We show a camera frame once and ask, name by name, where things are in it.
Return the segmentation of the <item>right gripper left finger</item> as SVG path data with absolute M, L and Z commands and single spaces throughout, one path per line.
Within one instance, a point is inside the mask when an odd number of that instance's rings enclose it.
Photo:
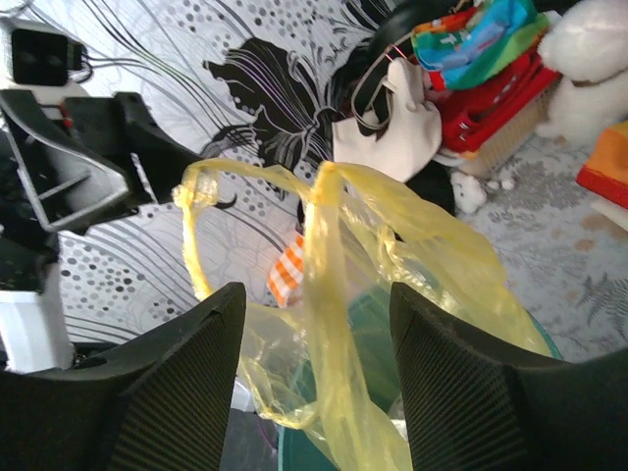
M 67 369 L 1 376 L 5 470 L 216 470 L 245 318 L 230 283 Z

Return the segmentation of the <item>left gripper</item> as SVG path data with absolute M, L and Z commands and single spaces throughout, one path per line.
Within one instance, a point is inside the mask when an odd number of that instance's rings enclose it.
M 135 92 L 66 98 L 70 135 L 29 90 L 3 90 L 1 112 L 9 130 L 9 138 L 1 132 L 5 291 L 44 291 L 60 255 L 58 235 L 50 233 L 129 216 L 131 194 L 139 204 L 169 203 L 185 169 L 200 160 L 158 126 Z

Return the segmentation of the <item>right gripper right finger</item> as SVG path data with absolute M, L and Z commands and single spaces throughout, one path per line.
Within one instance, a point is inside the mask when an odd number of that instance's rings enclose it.
M 392 342 L 417 470 L 623 470 L 627 353 L 586 362 L 494 337 L 396 283 Z

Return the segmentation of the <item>teal plastic trash bin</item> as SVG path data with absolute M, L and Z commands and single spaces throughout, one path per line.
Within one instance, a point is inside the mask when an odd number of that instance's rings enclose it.
M 352 287 L 309 273 L 301 309 L 307 356 L 275 393 L 282 423 L 299 429 L 340 470 L 409 470 L 411 453 L 388 416 L 400 394 L 390 333 L 392 286 Z

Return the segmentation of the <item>yellow plastic trash bag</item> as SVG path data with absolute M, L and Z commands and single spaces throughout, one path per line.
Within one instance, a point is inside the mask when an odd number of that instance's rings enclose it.
M 507 288 L 483 236 L 373 169 L 327 162 L 314 184 L 280 167 L 230 159 L 190 165 L 173 191 L 194 293 L 212 293 L 196 221 L 219 199 L 222 173 L 296 193 L 305 209 L 293 306 L 246 308 L 238 371 L 264 418 L 303 431 L 342 470 L 407 470 L 407 441 L 388 412 L 400 396 L 389 302 L 408 284 L 455 317 L 544 358 L 546 335 Z

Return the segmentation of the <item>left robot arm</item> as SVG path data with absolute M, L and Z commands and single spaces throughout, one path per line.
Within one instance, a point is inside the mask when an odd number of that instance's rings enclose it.
M 1 341 L 17 373 L 73 363 L 60 293 L 58 235 L 171 201 L 197 155 L 157 124 L 142 97 L 79 86 L 3 88 Z

